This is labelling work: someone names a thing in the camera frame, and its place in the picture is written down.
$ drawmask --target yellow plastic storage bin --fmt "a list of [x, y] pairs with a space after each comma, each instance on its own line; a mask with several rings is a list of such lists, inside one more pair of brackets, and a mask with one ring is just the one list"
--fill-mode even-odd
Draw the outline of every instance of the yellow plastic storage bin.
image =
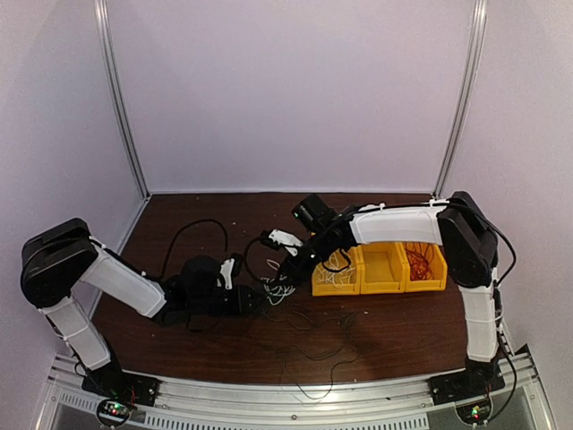
[[362, 245], [360, 294], [403, 293], [410, 272], [401, 243]]
[[[448, 265], [441, 254], [440, 248], [435, 244], [404, 243], [404, 254], [408, 266], [406, 277], [406, 293], [416, 291], [443, 291], [448, 280]], [[410, 263], [407, 260], [406, 250], [417, 251], [423, 254], [430, 263], [431, 279], [410, 280]]]
[[[312, 273], [312, 295], [313, 296], [356, 296], [360, 294], [360, 278], [363, 272], [362, 250], [360, 247], [350, 248], [347, 253], [350, 257], [350, 268], [340, 273], [330, 273], [322, 267], [316, 266]], [[347, 262], [336, 251], [331, 255], [325, 265], [329, 269], [342, 269], [347, 266]]]

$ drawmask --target metal frame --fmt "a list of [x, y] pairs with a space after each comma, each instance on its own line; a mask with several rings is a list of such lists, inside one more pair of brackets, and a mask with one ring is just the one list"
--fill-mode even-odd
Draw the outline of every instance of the metal frame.
[[129, 161], [130, 168], [135, 178], [138, 191], [142, 199], [150, 196], [150, 191], [145, 182], [143, 171], [141, 169], [140, 159], [133, 143], [132, 129], [129, 126], [127, 112], [125, 110], [124, 96], [119, 84], [119, 75], [117, 73], [117, 64], [115, 61], [114, 46], [112, 43], [111, 29], [109, 19], [107, 18], [107, 0], [94, 0], [96, 9], [96, 22], [98, 24], [101, 46], [103, 48], [104, 63], [106, 64], [107, 79], [111, 90], [112, 101], [114, 105], [115, 117], [119, 125], [119, 131], [124, 142], [125, 152]]
[[[147, 187], [145, 176], [143, 175], [141, 168], [141, 162], [133, 142], [133, 134], [129, 125], [129, 120], [124, 104], [124, 96], [122, 94], [119, 75], [117, 72], [117, 63], [115, 60], [111, 29], [107, 15], [107, 0], [94, 0], [94, 5], [115, 116], [119, 125], [122, 140], [124, 142], [125, 152], [127, 153], [130, 168], [132, 170], [133, 177], [135, 178], [138, 191], [140, 192], [141, 198], [147, 198], [150, 196], [150, 191]], [[485, 34], [485, 24], [487, 21], [486, 9], [487, 0], [475, 0], [474, 18], [472, 21], [469, 46], [467, 50], [466, 67], [464, 70], [462, 86], [459, 92], [454, 121], [449, 133], [448, 146], [444, 154], [444, 159], [441, 163], [440, 173], [438, 175], [436, 186], [432, 192], [434, 196], [440, 197], [444, 191], [444, 186], [448, 179], [456, 149], [462, 134], [467, 110], [469, 108], [469, 99], [474, 87], [475, 76], [482, 54], [483, 36]]]
[[[537, 428], [554, 429], [533, 359], [524, 353], [513, 356], [512, 361], [517, 369], [517, 386], [524, 387], [528, 394], [528, 406]], [[59, 404], [86, 412], [95, 410], [94, 405], [100, 397], [81, 390], [82, 378], [74, 372], [75, 363], [72, 357], [56, 357], [35, 416], [35, 428], [48, 430]], [[506, 388], [497, 393], [509, 392], [513, 373], [506, 360], [500, 361], [500, 370]], [[183, 430], [202, 426], [205, 429], [229, 430], [378, 428], [383, 423], [412, 419], [417, 422], [418, 418], [423, 420], [429, 412], [453, 408], [453, 403], [433, 406], [428, 384], [431, 376], [371, 383], [339, 383], [321, 401], [309, 400], [293, 385], [205, 383], [155, 376], [161, 382], [156, 406], [148, 408], [138, 405], [137, 415], [130, 422], [146, 428]], [[304, 389], [312, 396], [320, 397], [329, 386], [310, 385]]]
[[459, 92], [458, 105], [454, 122], [449, 133], [448, 147], [441, 163], [438, 181], [433, 190], [433, 195], [441, 197], [444, 186], [449, 176], [451, 166], [461, 138], [464, 122], [466, 120], [467, 110], [469, 109], [469, 99], [474, 87], [477, 68], [482, 56], [483, 36], [485, 35], [485, 24], [487, 21], [487, 0], [475, 0], [474, 19], [469, 38], [469, 47], [467, 49], [466, 69], [462, 87]]

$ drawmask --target lavender wall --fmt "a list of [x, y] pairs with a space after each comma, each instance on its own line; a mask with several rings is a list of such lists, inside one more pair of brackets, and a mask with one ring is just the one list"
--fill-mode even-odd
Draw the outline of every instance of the lavender wall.
[[152, 191], [430, 191], [473, 0], [113, 0]]
[[572, 22], [566, 0], [489, 3], [447, 187], [472, 193], [517, 249], [506, 320], [514, 343], [533, 350], [560, 428], [570, 428], [573, 399]]
[[21, 294], [22, 244], [79, 216], [117, 246], [140, 204], [111, 106], [93, 2], [0, 0], [2, 428], [30, 427], [61, 348]]

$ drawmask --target black mounting bracket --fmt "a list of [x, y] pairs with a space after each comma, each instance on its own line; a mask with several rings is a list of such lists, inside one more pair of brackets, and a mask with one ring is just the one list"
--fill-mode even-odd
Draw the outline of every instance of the black mounting bracket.
[[430, 378], [433, 404], [443, 405], [444, 403], [467, 400], [483, 396], [488, 389], [497, 391], [505, 387], [505, 381], [498, 365], [495, 366], [494, 374], [488, 378], [487, 383], [476, 383], [475, 379], [475, 374], [468, 370], [433, 376]]
[[[122, 379], [126, 389], [115, 396], [116, 400], [125, 404], [135, 403], [142, 406], [154, 406], [158, 393], [159, 380], [140, 374], [127, 374], [122, 372]], [[85, 376], [81, 383], [81, 388], [85, 391], [94, 392], [97, 395], [106, 395], [94, 383], [92, 378]]]

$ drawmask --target dark wooden surface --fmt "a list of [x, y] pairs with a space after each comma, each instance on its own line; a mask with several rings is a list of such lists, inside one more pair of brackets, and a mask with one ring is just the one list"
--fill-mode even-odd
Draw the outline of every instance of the dark wooden surface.
[[[154, 196], [124, 257], [148, 273], [159, 273], [172, 235], [184, 223], [199, 218], [219, 219], [227, 226], [231, 251], [242, 252], [246, 242], [263, 229], [281, 228], [305, 237], [304, 229], [290, 215], [304, 197], [294, 193]], [[323, 198], [342, 209], [351, 203], [420, 202], [427, 196], [341, 193]], [[167, 274], [179, 272], [184, 261], [197, 254], [222, 257], [222, 246], [215, 226], [192, 228], [175, 247]], [[280, 260], [281, 256], [254, 247], [249, 260], [255, 270], [265, 274], [265, 259]], [[239, 280], [252, 284], [246, 273]], [[287, 302], [312, 309], [310, 317], [317, 323], [357, 312], [351, 335], [359, 346], [358, 359], [336, 368], [336, 382], [427, 374], [464, 365], [463, 306], [451, 283], [443, 292], [356, 297], [312, 297], [310, 286], [304, 286]], [[158, 327], [128, 306], [103, 296], [94, 323], [111, 342], [124, 368], [164, 376], [224, 383], [328, 383], [330, 368], [356, 355], [356, 348], [348, 344], [336, 357], [311, 361], [291, 348], [286, 353], [287, 374], [283, 374], [278, 348], [295, 344], [310, 355], [319, 355], [339, 348], [345, 338], [334, 321], [312, 331], [296, 330], [291, 323], [305, 326], [305, 321], [290, 306], [273, 308], [269, 315], [281, 321], [253, 315], [222, 319], [210, 330], [189, 332], [184, 326]], [[192, 326], [208, 328], [216, 322], [197, 318]]]

